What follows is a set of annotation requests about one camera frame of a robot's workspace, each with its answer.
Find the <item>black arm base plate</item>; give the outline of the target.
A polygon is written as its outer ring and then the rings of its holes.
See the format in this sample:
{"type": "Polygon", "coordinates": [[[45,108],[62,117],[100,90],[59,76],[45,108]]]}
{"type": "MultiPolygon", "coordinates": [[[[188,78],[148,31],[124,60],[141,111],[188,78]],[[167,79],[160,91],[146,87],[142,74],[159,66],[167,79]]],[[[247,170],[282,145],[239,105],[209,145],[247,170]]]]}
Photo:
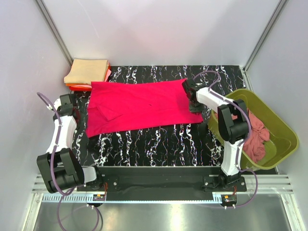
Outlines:
{"type": "Polygon", "coordinates": [[[213,192],[246,192],[240,173],[226,179],[219,167],[98,167],[108,191],[126,189],[188,188],[213,192]]]}

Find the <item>bright pink t shirt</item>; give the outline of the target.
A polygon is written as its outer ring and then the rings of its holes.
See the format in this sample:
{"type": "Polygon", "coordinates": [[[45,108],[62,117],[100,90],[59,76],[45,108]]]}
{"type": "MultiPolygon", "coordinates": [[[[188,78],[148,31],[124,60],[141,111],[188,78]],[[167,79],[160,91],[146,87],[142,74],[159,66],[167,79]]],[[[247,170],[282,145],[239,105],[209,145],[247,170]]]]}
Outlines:
{"type": "Polygon", "coordinates": [[[183,82],[92,82],[86,135],[201,123],[202,115],[189,110],[183,82]]]}

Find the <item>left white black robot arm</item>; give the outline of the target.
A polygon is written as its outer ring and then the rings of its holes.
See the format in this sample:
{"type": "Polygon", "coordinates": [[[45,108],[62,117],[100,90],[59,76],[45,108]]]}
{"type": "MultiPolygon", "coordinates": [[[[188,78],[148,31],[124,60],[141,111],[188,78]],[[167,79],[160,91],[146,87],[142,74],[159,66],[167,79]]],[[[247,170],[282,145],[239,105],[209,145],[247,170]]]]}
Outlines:
{"type": "Polygon", "coordinates": [[[61,95],[52,103],[38,92],[39,98],[54,113],[54,132],[45,154],[37,157],[37,166],[49,193],[69,195],[65,190],[85,186],[98,180],[96,167],[82,167],[72,151],[80,112],[74,94],[61,95]]]}

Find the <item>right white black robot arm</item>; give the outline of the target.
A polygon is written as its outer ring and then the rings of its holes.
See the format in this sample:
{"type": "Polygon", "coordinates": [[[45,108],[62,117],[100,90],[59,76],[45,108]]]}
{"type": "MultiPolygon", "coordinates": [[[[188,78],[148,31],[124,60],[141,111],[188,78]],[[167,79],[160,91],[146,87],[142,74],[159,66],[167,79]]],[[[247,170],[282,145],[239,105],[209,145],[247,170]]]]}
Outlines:
{"type": "Polygon", "coordinates": [[[240,160],[245,140],[251,134],[251,123],[243,100],[232,100],[206,87],[197,84],[193,79],[187,79],[182,87],[189,99],[190,111],[198,113],[205,105],[218,116],[218,133],[224,140],[222,173],[205,184],[208,189],[234,186],[243,172],[240,160]]]}

